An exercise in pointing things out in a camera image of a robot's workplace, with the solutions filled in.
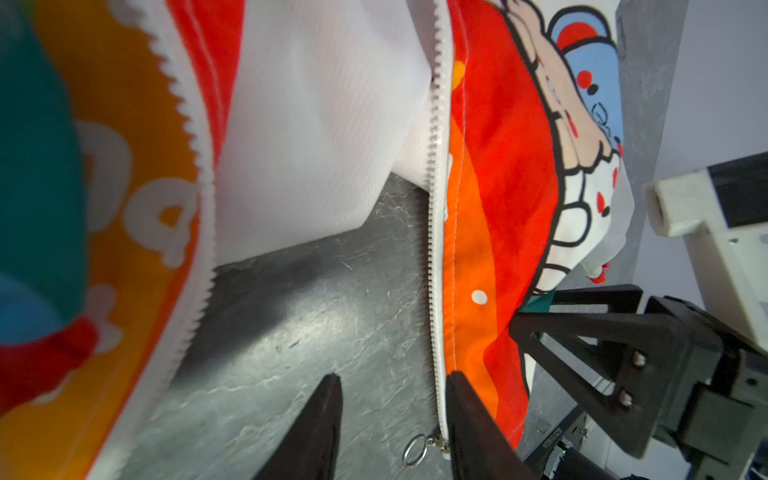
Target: zipper slider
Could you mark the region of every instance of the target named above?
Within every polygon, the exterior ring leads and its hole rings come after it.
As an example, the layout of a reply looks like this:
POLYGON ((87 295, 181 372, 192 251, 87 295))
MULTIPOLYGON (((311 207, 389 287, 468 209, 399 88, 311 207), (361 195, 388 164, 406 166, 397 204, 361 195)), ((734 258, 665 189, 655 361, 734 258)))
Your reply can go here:
POLYGON ((437 435, 430 435, 429 437, 427 435, 424 435, 423 433, 419 433, 417 436, 413 437, 410 442, 408 442, 408 446, 406 446, 406 450, 402 453, 402 464, 406 468, 412 468, 417 466, 419 463, 424 460, 424 457, 427 455, 427 450, 430 448, 439 449, 440 452, 444 457, 448 457, 450 453, 450 446, 448 442, 446 442, 442 435, 439 433, 437 435), (411 459, 408 460, 408 455, 413 449, 414 446, 416 446, 419 442, 422 442, 422 449, 419 452, 419 454, 411 459))

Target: screw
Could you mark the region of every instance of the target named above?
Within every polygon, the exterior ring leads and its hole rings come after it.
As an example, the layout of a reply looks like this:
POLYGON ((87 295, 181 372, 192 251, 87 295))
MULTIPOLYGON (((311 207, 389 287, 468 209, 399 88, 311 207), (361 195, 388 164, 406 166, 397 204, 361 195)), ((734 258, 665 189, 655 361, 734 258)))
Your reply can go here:
POLYGON ((632 395, 627 393, 627 390, 621 390, 621 393, 619 393, 619 403, 626 408, 630 408, 632 406, 632 395))
POLYGON ((643 368, 645 366, 645 355, 640 352, 635 352, 632 356, 632 365, 636 366, 638 369, 643 368))

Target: marble surface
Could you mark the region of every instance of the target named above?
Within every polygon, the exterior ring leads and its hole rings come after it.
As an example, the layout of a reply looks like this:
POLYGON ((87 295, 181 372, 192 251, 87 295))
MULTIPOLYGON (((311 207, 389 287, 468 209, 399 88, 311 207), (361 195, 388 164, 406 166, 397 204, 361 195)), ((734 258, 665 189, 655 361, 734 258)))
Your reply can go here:
MULTIPOLYGON (((619 8, 625 162, 637 211, 608 279, 630 282, 686 0, 619 8)), ((427 195, 390 177, 358 230, 220 268, 211 303, 122 480, 248 480, 320 379, 341 376, 336 478, 451 478, 437 450, 414 469, 406 443, 437 426, 426 291, 427 195)), ((578 269, 564 286, 589 285, 578 269)), ((519 452, 573 406, 540 367, 519 452)))

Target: cartoon print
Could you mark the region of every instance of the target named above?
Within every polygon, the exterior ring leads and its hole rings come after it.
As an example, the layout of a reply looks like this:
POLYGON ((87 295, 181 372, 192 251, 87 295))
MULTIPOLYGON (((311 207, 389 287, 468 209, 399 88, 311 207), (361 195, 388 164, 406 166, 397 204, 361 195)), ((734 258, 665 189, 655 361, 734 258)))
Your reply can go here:
POLYGON ((595 10, 560 11, 547 33, 531 3, 510 0, 501 10, 548 110, 561 162, 561 206, 552 221, 551 245, 531 282, 531 293, 540 295, 565 278, 611 223, 623 153, 618 57, 595 10))
MULTIPOLYGON (((100 122, 77 119, 75 125, 90 167, 88 232, 112 227, 123 210, 122 226, 128 236, 160 253, 169 269, 178 268, 187 259, 190 225, 197 212, 197 185, 183 178, 162 177, 128 194, 134 161, 124 136, 100 122), (173 209, 179 210, 176 220, 164 221, 164 214, 173 209)), ((0 323, 0 417, 26 402, 44 405, 56 399, 77 369, 91 357, 116 349, 124 335, 121 327, 109 321, 118 295, 112 285, 90 285, 84 310, 62 328, 46 302, 12 282, 0 274, 0 286, 15 293, 15 311, 28 321, 0 323)))
POLYGON ((564 8, 551 20, 547 35, 576 78, 578 93, 592 119, 623 156, 619 57, 607 22, 592 8, 564 8))

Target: stitching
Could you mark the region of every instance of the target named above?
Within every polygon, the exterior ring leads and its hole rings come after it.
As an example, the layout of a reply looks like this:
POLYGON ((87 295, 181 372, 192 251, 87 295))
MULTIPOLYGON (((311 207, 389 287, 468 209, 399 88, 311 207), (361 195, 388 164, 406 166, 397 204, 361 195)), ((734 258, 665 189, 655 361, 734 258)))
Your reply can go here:
POLYGON ((464 63, 464 78, 462 79, 462 126, 464 128, 464 134, 462 137, 462 159, 458 164, 458 180, 456 182, 456 202, 454 204, 454 220, 453 220, 453 251, 451 258, 451 341, 453 343, 453 369, 458 370, 458 364, 456 362, 456 239, 458 238, 458 196, 462 187, 462 171, 464 170, 464 152, 466 151, 466 145, 464 139, 467 137, 467 96, 466 96, 466 81, 469 67, 469 41, 466 35, 466 27, 464 25, 464 18, 459 15, 458 21, 462 26, 464 32, 464 44, 466 50, 466 62, 464 63))
POLYGON ((184 0, 184 9, 187 11, 187 15, 190 16, 190 20, 192 21, 192 27, 194 28, 195 35, 198 38, 198 41, 200 43, 200 49, 203 51, 203 56, 205 57, 205 61, 208 63, 208 68, 210 69, 211 77, 214 80, 214 96, 216 98, 216 106, 217 106, 217 120, 218 120, 218 135, 220 141, 223 140, 223 131, 224 128, 224 109, 223 109, 223 102, 221 101, 221 89, 219 87, 219 72, 216 69, 216 66, 214 64, 214 58, 211 57, 210 51, 208 51, 208 45, 205 42, 205 36, 203 35, 203 30, 200 26, 200 22, 197 20, 197 16, 195 16, 193 7, 192 7, 192 0, 184 0))

